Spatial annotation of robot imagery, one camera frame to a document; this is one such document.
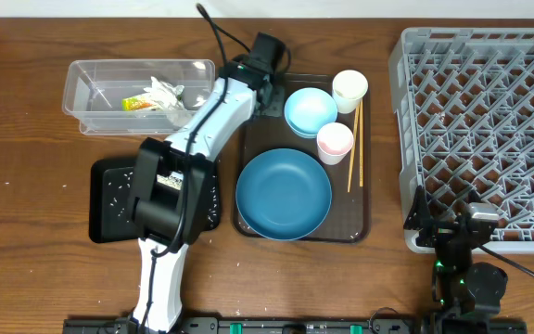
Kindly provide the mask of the white tissue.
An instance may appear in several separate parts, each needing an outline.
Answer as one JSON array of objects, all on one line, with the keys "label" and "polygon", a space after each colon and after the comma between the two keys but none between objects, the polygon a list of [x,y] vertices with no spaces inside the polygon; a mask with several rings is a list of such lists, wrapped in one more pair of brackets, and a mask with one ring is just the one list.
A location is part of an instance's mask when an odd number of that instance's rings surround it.
[{"label": "white tissue", "polygon": [[145,110],[161,111],[168,120],[177,127],[183,127],[189,123],[193,114],[184,106],[183,85],[172,85],[161,81],[154,76],[150,77],[151,86],[145,88]]}]

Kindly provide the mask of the pink plastic cup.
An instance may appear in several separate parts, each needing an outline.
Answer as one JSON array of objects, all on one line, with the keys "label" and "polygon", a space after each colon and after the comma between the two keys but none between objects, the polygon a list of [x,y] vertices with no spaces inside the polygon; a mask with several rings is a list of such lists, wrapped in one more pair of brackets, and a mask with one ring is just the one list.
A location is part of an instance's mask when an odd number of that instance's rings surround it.
[{"label": "pink plastic cup", "polygon": [[351,151],[354,145],[353,132],[339,122],[330,122],[318,132],[317,150],[321,162],[336,165]]}]

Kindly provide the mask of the green plastic wrapper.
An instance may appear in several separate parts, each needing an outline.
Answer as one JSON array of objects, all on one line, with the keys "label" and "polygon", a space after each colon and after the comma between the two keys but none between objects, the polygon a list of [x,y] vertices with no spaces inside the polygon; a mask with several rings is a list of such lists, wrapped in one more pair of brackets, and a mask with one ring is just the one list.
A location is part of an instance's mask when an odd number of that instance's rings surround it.
[{"label": "green plastic wrapper", "polygon": [[161,108],[151,93],[124,98],[121,102],[124,111],[158,110]]}]

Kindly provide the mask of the dark blue plate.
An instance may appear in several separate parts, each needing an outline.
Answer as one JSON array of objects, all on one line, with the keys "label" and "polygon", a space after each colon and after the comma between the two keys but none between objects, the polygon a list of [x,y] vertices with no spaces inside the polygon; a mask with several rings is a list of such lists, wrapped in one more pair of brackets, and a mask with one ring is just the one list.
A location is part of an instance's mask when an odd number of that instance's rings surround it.
[{"label": "dark blue plate", "polygon": [[289,241],[314,232],[329,214],[333,189],[312,156],[276,148],[253,158],[237,179],[235,203],[243,221],[264,238]]}]

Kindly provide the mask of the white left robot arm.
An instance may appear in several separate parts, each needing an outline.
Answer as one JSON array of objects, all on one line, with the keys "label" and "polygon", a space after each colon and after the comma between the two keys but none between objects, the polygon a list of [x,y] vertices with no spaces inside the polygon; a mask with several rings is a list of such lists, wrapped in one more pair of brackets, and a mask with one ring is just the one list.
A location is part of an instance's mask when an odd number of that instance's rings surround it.
[{"label": "white left robot arm", "polygon": [[165,140],[147,138],[133,168],[128,220],[134,224],[142,273],[130,333],[169,333],[183,310],[181,282],[191,244],[205,230],[213,205],[216,159],[232,134],[273,100],[291,52],[260,32],[245,55],[220,68],[208,100]]}]

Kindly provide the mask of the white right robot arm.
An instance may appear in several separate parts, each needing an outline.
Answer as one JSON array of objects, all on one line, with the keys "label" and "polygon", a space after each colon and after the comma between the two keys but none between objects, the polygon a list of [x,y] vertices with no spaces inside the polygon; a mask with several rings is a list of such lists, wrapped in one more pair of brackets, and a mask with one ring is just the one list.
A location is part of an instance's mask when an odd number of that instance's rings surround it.
[{"label": "white right robot arm", "polygon": [[483,203],[476,191],[468,195],[464,213],[454,221],[435,218],[428,208],[426,191],[415,190],[403,228],[417,233],[418,247],[432,248],[432,298],[441,308],[422,318],[418,332],[426,334],[498,334],[524,331],[516,322],[497,320],[508,276],[499,267],[475,263],[472,251],[490,241],[499,215]]}]

